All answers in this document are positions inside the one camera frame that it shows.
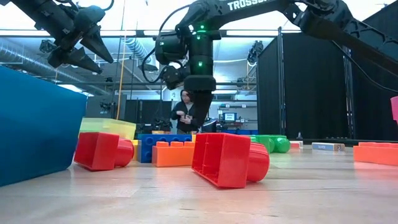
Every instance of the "dark hair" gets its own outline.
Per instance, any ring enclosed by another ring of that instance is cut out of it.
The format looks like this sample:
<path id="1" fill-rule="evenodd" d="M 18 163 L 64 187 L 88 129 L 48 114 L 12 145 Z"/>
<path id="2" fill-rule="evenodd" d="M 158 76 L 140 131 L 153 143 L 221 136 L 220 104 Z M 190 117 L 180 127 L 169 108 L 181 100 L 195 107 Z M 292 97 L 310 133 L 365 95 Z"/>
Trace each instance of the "dark hair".
<path id="1" fill-rule="evenodd" d="M 182 92 L 184 92 L 184 91 L 187 92 L 187 96 L 189 97 L 190 101 L 193 102 L 193 97 L 192 97 L 193 95 L 192 95 L 192 92 L 189 90 L 181 90 L 181 92 L 180 92 L 181 101 L 182 101 Z"/>

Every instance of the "black curtain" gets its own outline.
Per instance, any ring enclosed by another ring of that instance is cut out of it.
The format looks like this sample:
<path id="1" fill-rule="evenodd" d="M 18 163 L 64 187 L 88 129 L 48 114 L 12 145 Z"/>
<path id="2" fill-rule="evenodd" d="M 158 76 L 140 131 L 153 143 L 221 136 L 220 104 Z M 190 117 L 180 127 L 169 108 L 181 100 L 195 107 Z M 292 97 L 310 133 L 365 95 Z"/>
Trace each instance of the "black curtain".
<path id="1" fill-rule="evenodd" d="M 257 122 L 259 134 L 281 134 L 278 41 L 260 54 L 257 65 Z"/>
<path id="2" fill-rule="evenodd" d="M 171 101 L 143 100 L 141 110 L 141 123 L 151 124 L 155 118 L 170 119 L 172 110 Z"/>
<path id="3" fill-rule="evenodd" d="M 385 7 L 364 22 L 379 31 L 398 39 L 395 20 L 398 15 L 398 2 Z M 353 59 L 376 82 L 398 90 L 398 77 L 375 64 L 353 54 Z M 352 64 L 353 68 L 353 108 L 356 139 L 398 141 L 397 123 L 392 120 L 390 98 L 397 96 L 387 90 L 372 85 Z"/>
<path id="4" fill-rule="evenodd" d="M 283 43 L 287 137 L 348 137 L 343 54 L 304 34 L 284 34 Z"/>
<path id="5" fill-rule="evenodd" d="M 124 121 L 139 123 L 140 101 L 127 100 L 126 111 L 124 112 Z"/>

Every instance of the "red cylindrical block stud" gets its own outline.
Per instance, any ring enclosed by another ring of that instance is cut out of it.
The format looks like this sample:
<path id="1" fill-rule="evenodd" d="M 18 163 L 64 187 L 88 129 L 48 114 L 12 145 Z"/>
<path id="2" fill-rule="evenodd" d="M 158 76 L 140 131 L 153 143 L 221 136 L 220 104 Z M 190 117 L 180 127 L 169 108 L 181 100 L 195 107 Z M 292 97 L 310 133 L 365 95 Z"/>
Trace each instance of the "red cylindrical block stud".
<path id="1" fill-rule="evenodd" d="M 249 150 L 249 167 L 247 180 L 259 182 L 269 170 L 269 154 L 262 144 L 252 142 Z"/>
<path id="2" fill-rule="evenodd" d="M 127 166 L 134 156 L 134 146 L 127 139 L 119 139 L 118 148 L 116 149 L 115 167 Z"/>

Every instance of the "computer monitor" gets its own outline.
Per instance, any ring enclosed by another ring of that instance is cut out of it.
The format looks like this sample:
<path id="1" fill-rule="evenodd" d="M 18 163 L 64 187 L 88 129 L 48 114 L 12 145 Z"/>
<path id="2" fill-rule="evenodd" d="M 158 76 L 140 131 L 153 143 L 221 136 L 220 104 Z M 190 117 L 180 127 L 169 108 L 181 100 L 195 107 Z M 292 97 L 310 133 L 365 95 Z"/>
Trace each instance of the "computer monitor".
<path id="1" fill-rule="evenodd" d="M 201 131 L 203 133 L 216 133 L 217 132 L 217 121 L 215 119 L 212 119 L 210 121 L 207 121 L 203 124 L 201 127 Z"/>
<path id="2" fill-rule="evenodd" d="M 224 121 L 236 121 L 236 113 L 224 113 Z"/>

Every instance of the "pink object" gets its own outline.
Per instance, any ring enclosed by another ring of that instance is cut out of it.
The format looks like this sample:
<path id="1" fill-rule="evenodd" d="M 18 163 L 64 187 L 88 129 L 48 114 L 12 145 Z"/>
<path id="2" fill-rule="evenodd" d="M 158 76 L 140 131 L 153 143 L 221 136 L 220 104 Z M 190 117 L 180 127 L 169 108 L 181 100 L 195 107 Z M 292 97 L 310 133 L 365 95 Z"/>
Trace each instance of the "pink object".
<path id="1" fill-rule="evenodd" d="M 250 137 L 226 133 L 197 134 L 192 169 L 217 187 L 245 188 L 269 169 L 267 149 Z"/>
<path id="2" fill-rule="evenodd" d="M 398 96 L 391 98 L 392 118 L 398 122 Z"/>

